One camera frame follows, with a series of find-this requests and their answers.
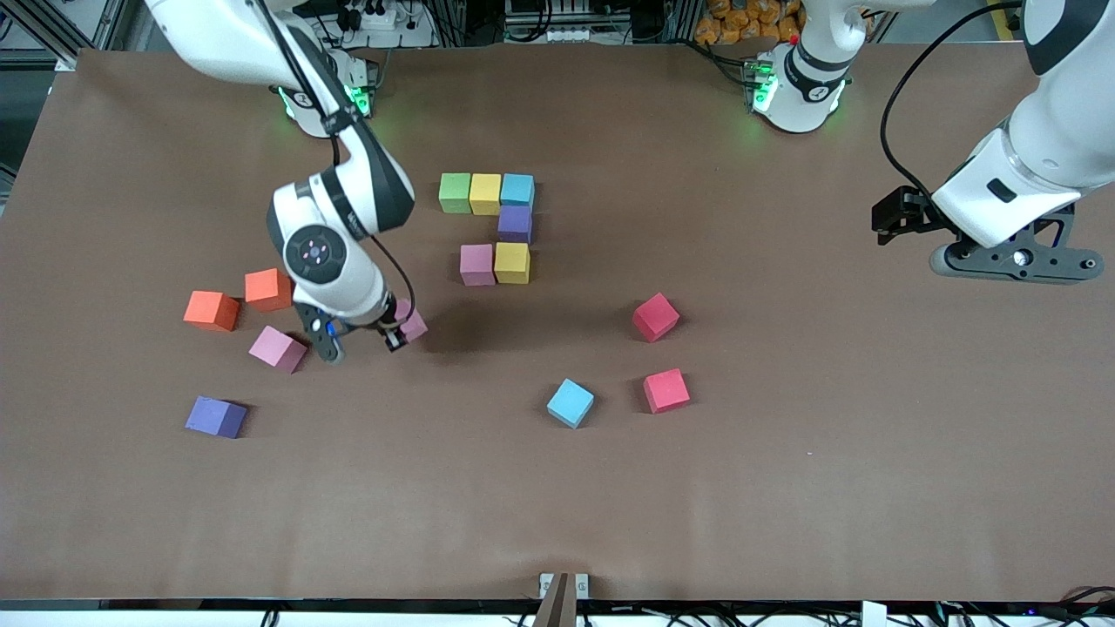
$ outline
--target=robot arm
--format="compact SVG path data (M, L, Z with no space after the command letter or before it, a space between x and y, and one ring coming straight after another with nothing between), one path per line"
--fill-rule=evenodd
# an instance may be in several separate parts
M289 11L272 13L262 0L146 2L188 65L222 80L282 87L312 105L323 135L345 144L347 162L275 190L268 233L294 280L306 331L326 361L342 358L338 338L358 327L377 329L391 350L404 346L395 298L358 242L403 225L414 189L346 96L312 29Z
M805 28L796 45L779 44L758 56L769 68L765 85L748 94L752 110L789 133L808 133L836 110L849 67L866 40L860 8L904 11L934 0L802 0Z
M1038 88L929 199L900 187L875 205L872 226L880 244L956 232L930 260L939 274L1075 283L1104 268L1067 243L1076 201L1115 181L1115 1L1027 0L1021 19ZM1048 228L1046 245L1035 235Z

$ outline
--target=wire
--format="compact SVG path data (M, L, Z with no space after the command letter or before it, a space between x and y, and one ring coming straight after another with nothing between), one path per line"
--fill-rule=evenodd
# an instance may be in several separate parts
M1072 597L1067 597L1067 598L1061 599L1060 601L1058 601L1058 605L1075 604L1077 601L1080 601L1083 599L1086 599L1086 598L1090 597L1092 595L1098 595L1099 592L1115 592L1115 587L1112 587L1112 586L1096 586L1094 588L1088 588L1087 590L1084 590L1083 592L1079 592L1079 594L1073 595Z
M382 251L384 257L386 257L387 260L391 262L391 266L395 266L395 271L398 272L400 277L403 277L403 282L406 283L407 286L407 299L410 301L410 311L407 311L407 317L401 320L396 320L390 325L382 326L382 328L385 329L397 329L401 327L404 324L406 324L406 321L409 320L410 317L415 315L415 311L418 310L418 301L415 300L415 287L410 284L410 277L407 277L406 271L403 269L401 266L399 266L399 262L395 260L395 257L391 254L391 252L387 250L387 247L385 247L382 242L379 241L379 238L377 238L376 235L369 235L369 239L371 239L372 243L379 247L379 250Z
M326 117L326 109L314 97L313 91L310 89L310 80L306 77L306 73L302 71L301 66L298 65L298 60L294 59L294 52L290 49L287 44L287 39L282 36L282 31L279 30L279 25L275 23L274 17L271 16L271 9L268 8L266 0L260 0L260 8L263 10L263 19L268 22L271 28L271 35L275 38L275 45L279 46L279 50L282 52L283 58L287 60L287 65L290 67L291 74L294 75L294 80L302 88L306 97L310 99L313 108L318 109L318 114L322 118Z
M384 59L384 65L379 66L379 76L376 77L376 89L384 86L384 81L387 80L387 66L391 62L391 51L395 48L387 49L387 58Z
M662 23L662 28L658 32L651 35L650 37L632 37L631 41L653 41L666 32L666 23ZM631 35L631 27L628 28L628 35ZM627 35L623 36L623 41L627 41Z
M506 35L507 39L511 39L512 41L517 41L520 44L530 44L531 41L535 41L536 39L539 39L543 35L545 35L546 31L550 30L550 22L553 20L553 17L554 17L554 3L553 3L553 0L545 0L545 2L546 2L545 6L542 7L541 9L539 9L539 25L536 27L534 27L534 30L530 35L527 35L526 37L520 38L520 37L513 36L511 33L507 33ZM543 23L542 23L543 18L545 18L545 22L546 22L545 26L543 26ZM506 29L507 29L506 18L504 18L504 30L506 30Z
M924 61L925 58L929 57L933 52L933 50L937 49L938 46L940 46L946 39L948 39L949 36L960 30L960 27L964 26L966 23L972 21L973 19L985 13L990 13L991 11L998 11L1002 9L1017 9L1018 7L1021 6L1022 3L1019 0L1011 0L1010 2L997 2L995 4L988 4L987 7L980 7L979 9L976 9L975 11L960 18L960 20L957 21L957 23L950 26L948 29L946 29L944 32L940 35L940 37L934 39L933 42L930 44L929 47L925 48L921 52L921 55L918 56L918 58L913 61L913 64L910 65L910 67L905 70L905 74L902 75L902 78L899 79L899 84L894 86L894 91L891 93L891 97L886 99L886 106L883 107L883 117L882 120L879 123L879 142L883 146L883 155L886 156L886 161L891 163L891 165L894 167L894 170L899 172L899 174L905 176L906 181L910 181L910 183L913 184L914 187L918 187L918 191L921 192L923 196L925 196L925 201L929 202L930 209L934 212L939 213L939 210L937 208L937 204L933 203L933 199L931 197L929 190L925 187L925 184L922 183L920 179L914 176L912 172L906 170L904 165L899 163L899 160L894 156L894 153L891 152L890 142L886 139L886 123L890 122L891 109L894 107L894 100L898 99L899 94L902 91L902 88L905 87L906 81L910 80L910 77L913 76L913 73L918 69L918 67L921 66L922 61Z
M318 19L318 23L321 25L321 30L326 33L326 44L329 44L332 48L340 48L340 42L329 33L329 29L326 28L326 22L321 20L321 15L318 13L318 8L313 6L313 2L307 2L310 6L310 11L313 12L313 17Z
M996 616L996 615L993 615L993 614L991 614L989 611L983 611L982 609L979 608L979 606L977 606L972 601L968 601L968 605L972 606L972 609L975 609L979 614L982 614L983 616L987 616L991 620L991 623L995 623L999 627L1010 627L1010 625L1007 625L1001 618L999 618L998 616Z

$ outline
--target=foam cube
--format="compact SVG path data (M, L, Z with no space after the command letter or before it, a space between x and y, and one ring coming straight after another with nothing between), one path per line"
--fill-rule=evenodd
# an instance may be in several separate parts
M306 356L306 346L274 327L263 327L248 354L259 357L269 366L293 374L298 363Z
M207 331L231 331L236 327L240 303L219 291L194 291L183 320Z
M468 187L468 204L475 215L500 215L500 181L498 174L473 174L473 184Z
M398 302L395 303L395 319L401 320L409 314L410 301L405 298L400 298ZM421 319L421 314L418 314L418 310L416 309L414 315L410 316L410 319L403 322L399 330L403 331L403 337L407 338L407 341L409 343L418 339L429 329L426 327L426 321Z
M678 311L669 300L666 300L662 292L658 292L636 308L631 321L647 341L657 341L678 324L678 319L680 319Z
M647 394L651 414L661 414L689 403L689 390L678 368L650 375L642 380L642 390Z
M531 249L521 243L495 244L495 278L501 283L531 282Z
M529 244L532 241L532 226L531 208L522 205L500 208L500 226L496 229L500 240Z
M530 174L504 174L503 187L500 190L500 204L503 206L534 206L534 176Z
M291 306L294 282L278 268L244 274L244 302L258 311L278 311Z
M492 244L465 244L460 247L460 280L466 286L494 286L492 268L495 252Z
M550 403L546 403L546 411L550 412L551 416L572 428L576 428L581 426L584 415L592 408L593 401L591 392L565 379Z
M472 174L442 174L442 187L437 200L442 202L442 211L446 213L472 213L468 203L468 190L473 182Z
M248 407L225 403L207 396L198 396L194 408L186 418L186 428L200 431L210 435L235 438L240 435L240 426L244 424Z

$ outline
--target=black cable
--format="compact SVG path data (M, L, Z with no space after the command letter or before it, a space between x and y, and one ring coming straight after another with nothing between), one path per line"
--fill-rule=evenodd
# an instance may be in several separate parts
M721 64L724 64L726 66L733 66L733 67L743 67L744 66L744 61L740 61L738 59L729 59L727 57L721 57L721 56L717 55L716 52L714 52L711 50L711 48L709 48L709 49L701 48L700 46L698 46L697 44L694 44L692 41L690 41L688 39L668 39L668 40L663 41L662 44L666 44L666 45L683 44L685 46L688 46L690 50L697 52L698 55L705 57L706 59L708 59L710 61L714 61L714 62L719 61L719 62L721 62Z
M991 623L995 623L999 627L1010 627L1010 625L1007 625L1001 618L999 618L998 616L996 616L996 615L993 615L993 614L991 614L989 611L983 611L982 609L979 608L979 606L977 606L972 601L968 601L968 605L972 606L972 609L975 609L979 614L982 614L983 616L988 617L991 620Z
M266 0L259 0L259 2L260 8L263 10L263 19L271 28L271 35L275 38L275 44L279 46L279 50L282 52L283 58L287 60L287 65L290 66L290 71L294 75L294 79L302 88L306 97L310 99L313 108L318 109L318 114L320 114L323 119L326 117L326 109L313 96L313 91L310 90L310 80L306 77L306 73L302 71L301 66L298 65L298 60L294 59L294 52L290 49L290 46L287 45L287 39L282 36L282 32L279 30L279 25L275 23L274 18L271 16L271 9L268 8Z
M407 311L406 318L401 320L396 320L394 325L385 327L387 329L397 329L401 327L404 324L406 324L406 321L409 320L410 317L415 315L415 311L418 310L418 301L415 300L415 287L410 284L410 277L407 277L406 271L403 270L403 267L399 266L399 262L395 260L395 257L391 254L391 252L387 250L387 247L385 247L382 242L379 241L379 238L377 238L376 235L369 235L369 239L371 239L371 242L374 244L379 247L379 250L382 251L384 257L386 257L387 260L391 262L391 266L395 266L395 271L398 272L400 277L403 277L403 282L406 283L407 286L407 299L410 301L410 311Z
M520 44L530 44L531 41L535 41L543 35L545 35L546 31L550 30L550 22L553 20L554 17L553 0L545 0L545 2L546 2L545 6L539 9L539 25L534 27L534 30L530 35L520 38L508 33L506 35L506 38L511 39L512 41L517 41Z
M924 61L925 58L929 57L933 52L933 50L937 49L938 46L940 46L946 39L948 39L949 36L960 30L960 27L964 26L966 23L972 21L973 19L982 15L990 13L991 11L999 11L1004 9L1017 9L1018 7L1021 6L1022 3L1018 0L1011 0L1009 2L997 2L995 4L988 4L987 7L980 7L979 9L976 9L975 11L960 18L960 20L957 21L957 23L950 26L948 29L946 29L944 32L940 35L940 37L934 39L933 42L930 44L929 47L925 48L921 52L921 55L918 56L918 58L913 61L913 64L910 65L910 68L906 69L905 74L902 75L902 78L899 79L899 84L894 86L894 91L892 91L891 97L888 98L886 106L883 107L883 117L879 124L879 141L883 146L883 155L886 156L886 161L890 162L890 164L894 167L894 170L899 172L899 174L905 176L906 181L910 181L910 183L914 187L918 187L918 191L921 192L921 194L925 196L925 201L929 202L930 209L933 212L938 213L938 216L940 215L940 212L937 205L933 203L931 194L929 193L929 190L925 187L925 184L922 183L920 179L914 176L912 172L906 170L904 165L899 163L899 160L894 156L894 153L891 152L891 144L886 139L886 123L891 118L891 109L894 107L894 100L898 99L899 94L902 91L902 88L905 87L906 81L910 80L910 77L913 76L913 73L918 69L918 67L921 66L922 61Z
M1083 599L1086 599L1086 598L1090 597L1092 595L1098 595L1099 592L1115 592L1115 587L1112 587L1112 586L1095 586L1093 588L1088 588L1087 590L1084 590L1083 592L1079 592L1079 594L1073 595L1072 597L1061 599L1060 601L1058 601L1058 605L1075 604L1075 602L1077 602L1079 600L1083 600Z
M326 22L321 20L321 15L318 13L318 8L313 6L313 2L307 2L310 6L310 11L313 12L313 17L318 19L318 23L321 25L321 30L326 33L326 44L329 44L332 48L340 48L340 42L333 39L333 36L329 33L329 29L326 28Z

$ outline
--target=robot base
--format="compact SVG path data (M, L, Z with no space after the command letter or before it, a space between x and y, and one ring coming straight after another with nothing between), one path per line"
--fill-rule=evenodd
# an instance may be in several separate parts
M804 95L785 77L786 55L794 49L789 44L779 44L773 50L757 57L760 65L772 68L769 78L764 85L748 93L748 105L756 114L770 120L770 124L788 133L808 133L815 131L830 114L840 106L840 95L846 81L840 87L821 96L820 100L808 102Z

